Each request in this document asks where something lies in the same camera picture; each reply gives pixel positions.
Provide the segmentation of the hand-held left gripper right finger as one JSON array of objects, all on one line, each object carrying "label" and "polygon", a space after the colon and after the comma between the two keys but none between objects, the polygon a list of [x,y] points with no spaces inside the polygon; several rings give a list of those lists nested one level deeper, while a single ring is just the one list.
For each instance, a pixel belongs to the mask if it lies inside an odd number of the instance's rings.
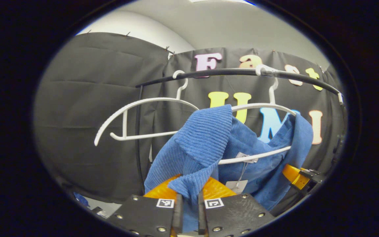
[{"label": "hand-held left gripper right finger", "polygon": [[198,234],[204,237],[242,237],[274,219],[249,193],[237,194],[212,177],[199,192]]}]

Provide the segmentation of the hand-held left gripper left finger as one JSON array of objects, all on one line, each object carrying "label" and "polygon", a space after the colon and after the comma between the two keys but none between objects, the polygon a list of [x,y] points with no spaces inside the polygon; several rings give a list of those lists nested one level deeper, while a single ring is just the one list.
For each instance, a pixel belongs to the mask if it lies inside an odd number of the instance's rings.
[{"label": "hand-held left gripper left finger", "polygon": [[176,237],[183,230],[183,197],[168,188],[175,175],[143,196],[130,196],[107,219],[139,237]]}]

